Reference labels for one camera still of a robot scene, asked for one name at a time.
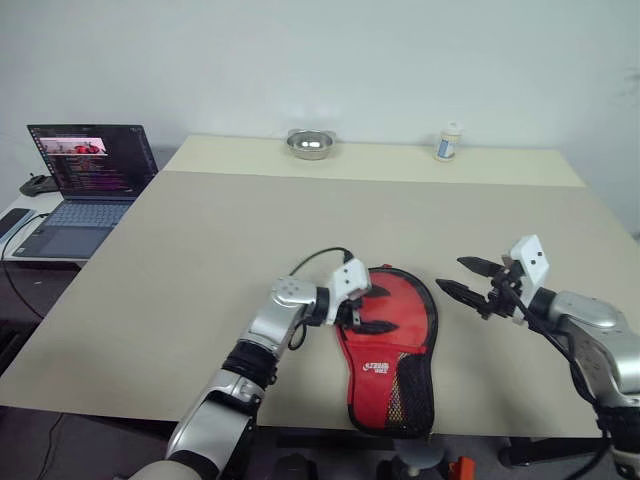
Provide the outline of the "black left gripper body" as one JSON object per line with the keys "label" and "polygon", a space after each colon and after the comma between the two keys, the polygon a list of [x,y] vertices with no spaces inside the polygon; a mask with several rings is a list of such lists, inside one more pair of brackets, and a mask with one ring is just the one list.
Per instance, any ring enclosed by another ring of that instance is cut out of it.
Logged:
{"label": "black left gripper body", "polygon": [[360,328],[363,324],[361,309],[363,299],[347,299],[339,307],[339,326],[341,328]]}

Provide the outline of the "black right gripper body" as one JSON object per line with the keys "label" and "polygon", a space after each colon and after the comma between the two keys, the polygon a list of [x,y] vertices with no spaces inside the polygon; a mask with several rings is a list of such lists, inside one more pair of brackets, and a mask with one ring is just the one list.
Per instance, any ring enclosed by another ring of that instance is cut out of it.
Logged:
{"label": "black right gripper body", "polygon": [[521,293],[521,277],[524,274],[520,263],[513,261],[509,266],[504,266],[481,259],[480,265],[481,274],[491,278],[492,286],[492,290],[487,294],[487,302],[480,310],[481,317],[513,317],[517,304],[514,297]]}

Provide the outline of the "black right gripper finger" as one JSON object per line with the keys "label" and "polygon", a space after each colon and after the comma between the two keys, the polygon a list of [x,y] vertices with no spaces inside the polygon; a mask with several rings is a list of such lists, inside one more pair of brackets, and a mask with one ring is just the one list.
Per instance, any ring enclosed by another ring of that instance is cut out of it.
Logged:
{"label": "black right gripper finger", "polygon": [[486,298],[472,291],[468,286],[448,279],[437,279],[436,284],[455,301],[472,308],[478,313],[487,311],[488,301]]}
{"label": "black right gripper finger", "polygon": [[480,257],[463,256],[458,257],[457,261],[473,273],[487,278],[493,278],[501,271],[500,264]]}

